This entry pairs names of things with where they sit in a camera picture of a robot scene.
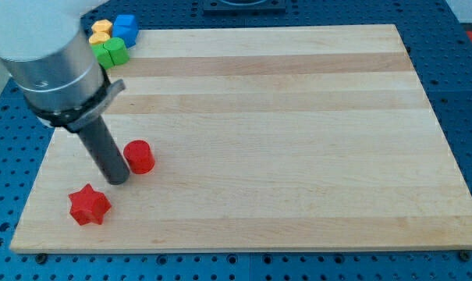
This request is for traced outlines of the black flange with metal bracket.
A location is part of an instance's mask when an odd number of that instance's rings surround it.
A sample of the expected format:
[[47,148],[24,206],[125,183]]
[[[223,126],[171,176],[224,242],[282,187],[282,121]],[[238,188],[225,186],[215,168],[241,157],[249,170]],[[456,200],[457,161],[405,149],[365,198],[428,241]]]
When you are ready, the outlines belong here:
[[54,109],[45,110],[36,107],[31,101],[25,98],[28,108],[46,126],[64,127],[71,133],[77,133],[85,126],[98,119],[110,106],[117,95],[126,89],[123,79],[118,79],[111,83],[108,74],[104,69],[104,81],[100,88],[83,104],[72,106],[67,110],[56,111]]

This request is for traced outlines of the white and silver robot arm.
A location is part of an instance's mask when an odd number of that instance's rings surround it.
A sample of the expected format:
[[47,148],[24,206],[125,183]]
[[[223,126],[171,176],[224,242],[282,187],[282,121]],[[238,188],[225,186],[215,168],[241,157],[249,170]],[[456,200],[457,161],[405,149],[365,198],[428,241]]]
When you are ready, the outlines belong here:
[[102,118],[125,84],[111,82],[81,25],[103,0],[0,1],[0,59],[43,124],[75,133],[111,185],[130,170]]

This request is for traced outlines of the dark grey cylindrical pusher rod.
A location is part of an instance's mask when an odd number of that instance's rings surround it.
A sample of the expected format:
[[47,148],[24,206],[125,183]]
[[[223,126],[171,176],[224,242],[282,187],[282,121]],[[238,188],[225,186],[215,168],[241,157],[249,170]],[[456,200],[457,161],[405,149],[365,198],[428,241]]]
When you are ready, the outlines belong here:
[[109,184],[119,185],[129,179],[128,165],[101,116],[88,123],[77,134]]

